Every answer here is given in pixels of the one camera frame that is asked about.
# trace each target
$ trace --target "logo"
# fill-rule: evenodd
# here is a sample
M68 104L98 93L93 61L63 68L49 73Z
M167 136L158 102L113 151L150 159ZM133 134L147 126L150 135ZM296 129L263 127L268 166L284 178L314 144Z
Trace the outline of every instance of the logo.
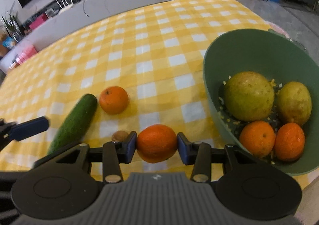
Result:
M158 181L158 180L160 180L160 179L162 178L162 176L159 175L159 174L156 174L156 175L152 176L152 178L153 178L154 180Z

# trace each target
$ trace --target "pink object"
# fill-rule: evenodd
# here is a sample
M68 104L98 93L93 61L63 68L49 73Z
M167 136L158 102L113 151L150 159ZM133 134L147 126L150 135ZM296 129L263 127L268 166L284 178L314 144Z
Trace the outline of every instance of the pink object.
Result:
M16 62L20 65L25 62L27 59L31 58L33 55L38 53L34 46L29 46L24 49L19 57L17 57Z
M279 34L283 34L284 36L286 36L287 39L290 39L289 34L284 29L282 29L280 26L278 26L272 22L267 22L267 24L270 25L272 30L276 31Z
M41 16L38 16L37 19L30 24L30 29L32 30L36 29L39 25L43 24L45 21L47 21L46 14L42 14Z

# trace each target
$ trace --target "cucumber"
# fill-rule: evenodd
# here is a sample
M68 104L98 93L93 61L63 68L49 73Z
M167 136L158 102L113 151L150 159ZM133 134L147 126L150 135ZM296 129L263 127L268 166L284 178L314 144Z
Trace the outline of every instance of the cucumber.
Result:
M51 154L73 141L81 140L90 127L97 106L98 102L94 95L85 94L82 96L60 126L47 154Z

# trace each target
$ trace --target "concrete floor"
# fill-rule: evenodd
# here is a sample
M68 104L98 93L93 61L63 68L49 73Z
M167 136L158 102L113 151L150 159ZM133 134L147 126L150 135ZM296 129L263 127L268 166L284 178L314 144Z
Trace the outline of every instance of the concrete floor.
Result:
M319 16L263 0L237 0L266 21L283 28L319 65Z

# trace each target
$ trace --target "yellow checkered tablecloth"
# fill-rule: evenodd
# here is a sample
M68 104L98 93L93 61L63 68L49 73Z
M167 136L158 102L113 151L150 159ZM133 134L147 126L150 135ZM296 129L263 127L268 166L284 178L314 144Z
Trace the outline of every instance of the yellow checkered tablecloth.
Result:
M118 130L140 132L162 123L190 141L224 144L210 117L202 64L209 44L234 29L268 30L269 25L235 0L175 0L131 10L70 34L13 70L0 89L0 117L24 122L46 115L47 132L11 142L0 153L1 170L24 170L46 155L57 129L85 93L96 96L109 86L123 87L129 107L109 116L98 107L84 142L100 147ZM132 171L185 171L178 154L147 164L135 154L122 165ZM101 165L91 174L102 174ZM222 175L213 164L212 178ZM302 187L309 177L298 178Z

